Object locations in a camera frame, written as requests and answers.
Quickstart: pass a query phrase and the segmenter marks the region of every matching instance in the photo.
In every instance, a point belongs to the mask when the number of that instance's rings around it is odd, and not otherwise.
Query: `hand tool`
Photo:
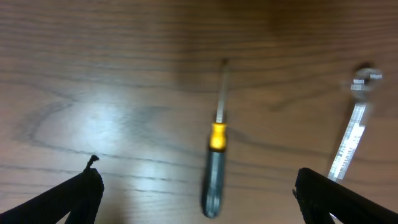
[[[206,161],[205,175],[203,178],[203,189],[201,206],[203,214],[208,218],[216,218],[220,214],[221,199],[224,185],[225,150],[226,150],[226,121],[225,106],[228,91],[229,65],[228,60],[222,62],[222,79],[216,120],[212,124],[208,155]]]
[[[381,71],[373,68],[362,68],[356,72],[353,83],[351,84],[355,106],[335,160],[331,165],[328,175],[330,180],[336,182],[344,178],[365,130],[371,107],[368,100],[369,92],[381,78]]]

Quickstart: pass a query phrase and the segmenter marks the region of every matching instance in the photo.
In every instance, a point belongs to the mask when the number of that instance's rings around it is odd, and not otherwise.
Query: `black object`
[[[201,207],[208,218],[216,218],[220,213],[225,169],[225,151],[208,151],[203,190],[201,193]]]
[[[398,223],[398,214],[327,179],[302,168],[293,190],[306,224],[334,223],[330,214],[345,224]]]
[[[22,205],[0,214],[1,224],[55,224],[70,212],[65,224],[92,224],[100,206],[104,185],[96,169],[86,168],[64,183],[42,193]]]

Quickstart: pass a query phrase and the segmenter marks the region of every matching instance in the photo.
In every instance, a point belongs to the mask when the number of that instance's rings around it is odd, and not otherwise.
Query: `yellow band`
[[[210,136],[210,147],[223,151],[226,146],[226,124],[213,123],[213,130]]]

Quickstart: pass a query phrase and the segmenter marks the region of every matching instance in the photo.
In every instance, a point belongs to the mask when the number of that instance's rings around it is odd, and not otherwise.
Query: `brown wood tabletop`
[[[354,68],[384,79],[344,186],[398,211],[398,2],[0,1],[0,212],[80,173],[96,223],[303,223],[297,171],[327,175]],[[200,182],[231,63],[223,210]]]

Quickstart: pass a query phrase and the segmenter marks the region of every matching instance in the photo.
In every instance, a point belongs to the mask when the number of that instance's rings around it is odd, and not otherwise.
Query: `screwdriver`
[[[201,206],[203,214],[208,218],[216,218],[220,214],[225,170],[226,121],[225,106],[228,91],[229,63],[222,61],[221,85],[216,112],[216,120],[212,124],[208,145]]]

